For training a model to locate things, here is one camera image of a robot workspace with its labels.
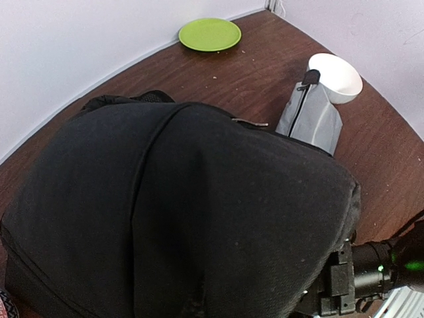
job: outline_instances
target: bowl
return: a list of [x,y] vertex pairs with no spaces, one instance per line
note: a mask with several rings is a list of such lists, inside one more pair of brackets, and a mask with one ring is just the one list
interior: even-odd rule
[[362,91],[363,83],[359,73],[338,56],[315,54],[309,59],[308,70],[319,70],[319,82],[323,84],[333,104],[348,103]]

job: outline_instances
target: black backpack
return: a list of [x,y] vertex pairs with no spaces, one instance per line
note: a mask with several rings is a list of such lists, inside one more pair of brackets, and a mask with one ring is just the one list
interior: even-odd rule
[[287,317],[358,184],[308,144],[150,97],[94,99],[42,151],[2,221],[7,289],[45,318]]

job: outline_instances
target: wall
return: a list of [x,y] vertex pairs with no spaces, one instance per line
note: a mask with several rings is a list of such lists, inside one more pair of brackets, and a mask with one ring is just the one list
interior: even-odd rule
[[423,0],[279,4],[285,20],[353,64],[424,139]]
[[70,102],[176,39],[264,0],[1,0],[0,163]]

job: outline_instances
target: plate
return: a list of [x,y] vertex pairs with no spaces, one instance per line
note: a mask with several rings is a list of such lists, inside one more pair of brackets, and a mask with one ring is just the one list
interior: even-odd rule
[[179,38],[183,45],[193,50],[216,52],[239,43],[241,30],[230,21],[199,19],[183,26]]

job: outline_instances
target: table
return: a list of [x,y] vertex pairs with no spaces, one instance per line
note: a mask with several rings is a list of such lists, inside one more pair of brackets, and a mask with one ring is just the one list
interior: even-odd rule
[[[0,166],[0,215],[42,147],[66,119],[98,95],[130,97],[161,89],[176,101],[202,101],[275,128],[309,57],[328,50],[268,11],[236,23],[243,33],[236,47],[200,53],[175,44],[63,110]],[[386,239],[424,207],[424,143],[366,82],[358,98],[337,108],[344,127],[335,158],[362,185],[357,242]],[[0,277],[4,268],[1,249]],[[39,317],[22,304],[20,309],[23,318]]]

